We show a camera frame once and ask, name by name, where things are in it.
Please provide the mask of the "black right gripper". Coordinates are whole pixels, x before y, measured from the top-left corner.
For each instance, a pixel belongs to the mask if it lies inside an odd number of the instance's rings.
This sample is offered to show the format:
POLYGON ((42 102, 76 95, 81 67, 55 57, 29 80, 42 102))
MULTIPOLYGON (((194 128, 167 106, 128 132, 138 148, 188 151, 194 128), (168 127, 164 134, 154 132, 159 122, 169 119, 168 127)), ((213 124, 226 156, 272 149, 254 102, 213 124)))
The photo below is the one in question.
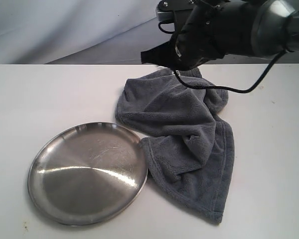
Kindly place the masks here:
POLYGON ((196 0, 182 30, 141 52, 142 64, 190 70, 225 55, 255 56, 252 27, 262 0, 196 0))

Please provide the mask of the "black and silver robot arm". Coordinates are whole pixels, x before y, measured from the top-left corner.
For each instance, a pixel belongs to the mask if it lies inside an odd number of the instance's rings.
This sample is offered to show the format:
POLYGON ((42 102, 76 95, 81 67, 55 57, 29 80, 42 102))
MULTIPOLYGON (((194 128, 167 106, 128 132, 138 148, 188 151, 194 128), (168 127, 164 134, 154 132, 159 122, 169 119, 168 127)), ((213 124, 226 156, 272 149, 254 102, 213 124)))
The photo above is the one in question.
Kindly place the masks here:
POLYGON ((271 59, 299 52, 299 10, 285 0, 162 0, 159 25, 170 40, 141 53, 141 62, 187 71, 226 55, 271 59))

